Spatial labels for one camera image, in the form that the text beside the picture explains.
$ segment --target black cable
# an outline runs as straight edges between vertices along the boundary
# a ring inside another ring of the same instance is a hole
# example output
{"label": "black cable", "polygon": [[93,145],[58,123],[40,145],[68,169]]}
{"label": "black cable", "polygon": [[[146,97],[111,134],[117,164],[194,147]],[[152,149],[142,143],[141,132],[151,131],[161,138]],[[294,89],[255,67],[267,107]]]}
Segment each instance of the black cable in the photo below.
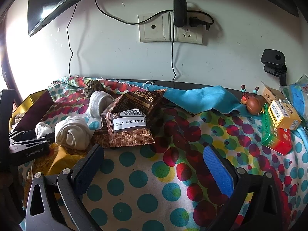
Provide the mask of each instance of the black cable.
{"label": "black cable", "polygon": [[188,10],[187,12],[193,12],[193,13],[204,14],[204,15],[208,16],[208,17],[212,20],[212,22],[209,22],[208,24],[209,24],[209,25],[214,24],[214,19],[213,19],[212,16],[209,15],[208,13],[205,13],[205,12],[199,11],[199,10]]}
{"label": "black cable", "polygon": [[104,12],[102,9],[99,8],[99,6],[98,6],[96,0],[95,0],[95,5],[96,5],[96,7],[98,8],[98,10],[101,11],[104,15],[106,15],[106,16],[108,16],[108,17],[110,17],[110,18],[113,18],[113,19],[115,19],[115,20],[117,20],[117,21],[119,21],[119,22],[122,22],[122,23],[125,23],[125,24],[129,24],[129,25],[138,25],[138,24],[141,24],[141,23],[145,23],[145,22],[151,20],[152,18],[156,17],[156,16],[159,15],[159,14],[163,14],[163,13],[166,13],[166,12],[172,12],[172,11],[173,11],[173,10],[163,10],[163,11],[160,11],[160,12],[156,13],[155,15],[151,16],[150,18],[148,18],[148,19],[146,19],[146,20],[144,20],[144,21],[136,22],[136,23],[131,23],[131,22],[123,21],[123,20],[121,20],[121,19],[119,19],[119,18],[116,18],[116,17],[114,17],[114,16],[112,16],[112,15],[107,14],[106,12]]}
{"label": "black cable", "polygon": [[175,77],[177,76],[175,71],[174,71],[174,67],[173,67],[173,44],[174,44],[174,22],[172,24],[172,27],[173,27],[173,36],[172,36],[172,45],[171,45],[171,55],[172,55],[172,59],[171,59],[171,67],[172,67],[172,71],[174,73],[174,77],[172,78],[172,82],[173,80],[175,79]]}
{"label": "black cable", "polygon": [[[76,10],[77,4],[78,4],[78,3],[76,3],[76,5],[75,5],[75,8],[74,8],[72,17],[70,18],[70,22],[68,23],[68,25],[67,25],[67,27],[66,27],[66,33],[67,33],[67,39],[68,39],[68,46],[69,46],[70,51],[71,51],[71,53],[72,53],[72,55],[70,56],[70,61],[72,60],[74,53],[73,53],[73,51],[72,51],[72,49],[71,49],[71,47],[70,47],[70,36],[69,36],[69,34],[68,34],[68,26],[70,25],[70,23],[71,23],[71,21],[72,21],[72,19],[73,19],[73,16],[74,16],[74,14],[75,14],[75,10]],[[68,73],[69,73],[69,75],[70,75],[70,62],[68,63]]]}

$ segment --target white wall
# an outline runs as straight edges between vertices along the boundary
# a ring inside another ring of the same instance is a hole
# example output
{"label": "white wall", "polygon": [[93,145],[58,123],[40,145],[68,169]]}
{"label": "white wall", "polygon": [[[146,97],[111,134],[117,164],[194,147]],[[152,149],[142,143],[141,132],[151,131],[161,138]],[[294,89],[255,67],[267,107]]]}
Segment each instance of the white wall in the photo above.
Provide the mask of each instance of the white wall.
{"label": "white wall", "polygon": [[[7,48],[22,97],[68,75],[70,50],[66,27],[73,7],[28,38],[27,2],[16,0],[7,15]],[[264,49],[277,49],[287,60],[289,83],[308,64],[302,28],[296,18],[266,0],[187,0],[189,8],[216,20],[204,31],[206,45],[175,43],[176,81],[222,85],[248,91],[261,80],[278,87],[278,79],[263,70]],[[136,22],[138,14],[173,8],[173,0],[98,0],[108,13]],[[74,57],[71,73],[104,78],[171,80],[171,42],[140,43],[138,26],[125,25],[101,14],[94,0],[78,3],[69,27]]]}

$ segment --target brown snack bag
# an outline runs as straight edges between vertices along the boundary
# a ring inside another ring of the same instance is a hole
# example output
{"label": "brown snack bag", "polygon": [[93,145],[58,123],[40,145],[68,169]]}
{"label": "brown snack bag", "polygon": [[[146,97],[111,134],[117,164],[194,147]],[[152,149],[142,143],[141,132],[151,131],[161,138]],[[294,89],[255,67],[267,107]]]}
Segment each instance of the brown snack bag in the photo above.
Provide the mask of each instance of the brown snack bag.
{"label": "brown snack bag", "polygon": [[94,132],[93,142],[104,147],[154,143],[147,123],[165,91],[136,91],[119,96],[101,114],[102,128]]}

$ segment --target power outlet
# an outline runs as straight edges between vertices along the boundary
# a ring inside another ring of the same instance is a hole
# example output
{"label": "power outlet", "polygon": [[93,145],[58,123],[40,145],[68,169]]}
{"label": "power outlet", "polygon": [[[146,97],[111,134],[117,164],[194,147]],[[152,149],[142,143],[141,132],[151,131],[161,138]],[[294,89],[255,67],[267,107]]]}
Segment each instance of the power outlet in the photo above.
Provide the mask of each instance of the power outlet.
{"label": "power outlet", "polygon": [[189,26],[189,17],[197,17],[197,13],[187,12],[187,24],[185,27],[178,28],[173,27],[173,12],[171,12],[171,35],[173,34],[174,30],[174,41],[180,42],[189,42],[189,43],[197,43],[202,44],[203,39],[203,27],[190,27]]}
{"label": "power outlet", "polygon": [[[138,15],[138,21],[144,21],[153,14]],[[164,13],[139,24],[140,42],[170,41],[170,13]]]}

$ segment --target blue gripper pad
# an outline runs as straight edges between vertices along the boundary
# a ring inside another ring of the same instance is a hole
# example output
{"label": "blue gripper pad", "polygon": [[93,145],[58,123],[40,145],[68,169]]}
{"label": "blue gripper pad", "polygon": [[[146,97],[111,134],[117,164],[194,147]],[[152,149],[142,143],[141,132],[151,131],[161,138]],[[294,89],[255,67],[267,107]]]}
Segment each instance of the blue gripper pad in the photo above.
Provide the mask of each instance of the blue gripper pad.
{"label": "blue gripper pad", "polygon": [[[77,175],[74,177],[73,188],[75,194],[78,196],[86,193],[97,170],[104,161],[104,149],[102,146],[98,146],[98,148],[96,148],[93,153],[90,154],[90,152],[85,158],[79,160],[81,163],[81,168]],[[78,162],[73,167],[73,171],[75,167],[79,166]]]}
{"label": "blue gripper pad", "polygon": [[220,191],[230,198],[234,190],[233,178],[210,146],[204,148],[203,160]]}

